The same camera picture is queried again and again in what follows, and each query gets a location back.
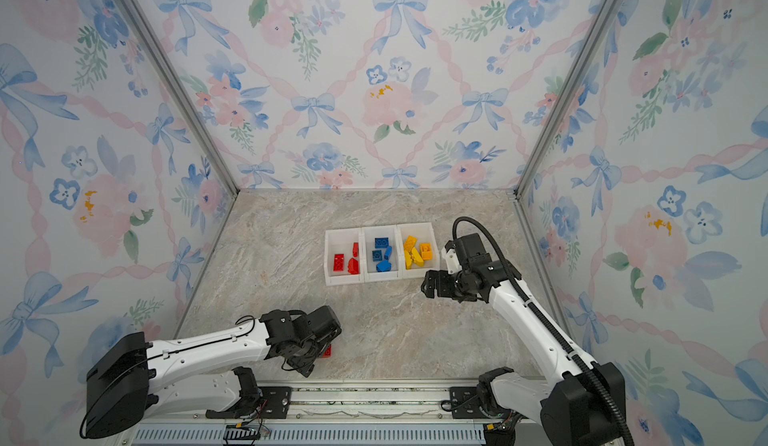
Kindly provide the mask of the long red lego brick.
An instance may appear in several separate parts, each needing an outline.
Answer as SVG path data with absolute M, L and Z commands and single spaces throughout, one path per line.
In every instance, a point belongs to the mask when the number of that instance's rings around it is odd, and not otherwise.
M 333 256 L 333 271 L 343 272 L 345 270 L 345 255 L 338 253 Z

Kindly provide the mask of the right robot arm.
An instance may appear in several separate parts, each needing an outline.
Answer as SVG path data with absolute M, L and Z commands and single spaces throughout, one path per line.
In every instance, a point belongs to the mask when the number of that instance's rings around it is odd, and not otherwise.
M 477 233 L 447 242 L 441 256 L 447 267 L 426 272 L 423 294 L 490 305 L 522 340 L 543 375 L 530 380 L 510 367 L 488 371 L 468 398 L 446 401 L 454 418 L 485 416 L 507 431 L 522 419 L 532 420 L 553 445 L 633 444 L 622 373 L 579 347 L 507 259 L 492 259 Z

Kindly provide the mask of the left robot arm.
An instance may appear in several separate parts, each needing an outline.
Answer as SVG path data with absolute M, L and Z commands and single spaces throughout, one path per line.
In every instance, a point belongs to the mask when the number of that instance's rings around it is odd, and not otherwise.
M 86 375 L 86 412 L 79 435 L 107 438 L 144 418 L 201 410 L 206 418 L 283 418 L 290 393 L 259 386 L 252 364 L 279 358 L 303 377 L 342 332 L 333 309 L 272 310 L 244 315 L 229 329 L 150 341 L 142 332 L 119 339 Z

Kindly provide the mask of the yellow printed lego piece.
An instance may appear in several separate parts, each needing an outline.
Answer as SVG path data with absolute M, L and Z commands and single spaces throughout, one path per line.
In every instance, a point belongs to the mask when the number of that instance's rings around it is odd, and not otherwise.
M 423 242 L 419 246 L 420 256 L 424 261 L 430 261 L 433 259 L 433 251 L 429 242 Z

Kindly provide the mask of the long yellow lego brick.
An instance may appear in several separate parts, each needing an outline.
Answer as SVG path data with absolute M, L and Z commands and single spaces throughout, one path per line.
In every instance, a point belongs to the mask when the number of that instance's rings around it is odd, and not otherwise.
M 404 242 L 404 251 L 410 253 L 417 245 L 417 238 L 414 236 L 408 236 Z

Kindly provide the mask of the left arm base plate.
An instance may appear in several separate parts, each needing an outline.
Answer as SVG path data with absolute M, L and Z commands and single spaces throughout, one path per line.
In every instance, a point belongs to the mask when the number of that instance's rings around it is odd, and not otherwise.
M 223 411 L 207 410 L 206 419 L 286 419 L 293 389 L 288 386 L 261 387 L 255 393 L 240 396 Z

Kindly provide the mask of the white three-compartment bin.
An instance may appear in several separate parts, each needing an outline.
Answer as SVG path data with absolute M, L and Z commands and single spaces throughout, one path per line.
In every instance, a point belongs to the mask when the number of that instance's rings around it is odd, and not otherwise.
M 328 286 L 421 279 L 440 264 L 429 222 L 325 232 L 323 269 Z

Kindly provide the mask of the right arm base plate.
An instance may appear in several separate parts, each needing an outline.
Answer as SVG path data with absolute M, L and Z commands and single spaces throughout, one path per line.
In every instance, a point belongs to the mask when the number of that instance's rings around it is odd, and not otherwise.
M 490 422 L 504 422 L 514 418 L 526 419 L 521 413 L 498 407 L 483 406 L 476 386 L 451 386 L 449 397 L 440 402 L 442 411 L 453 419 L 478 419 Z

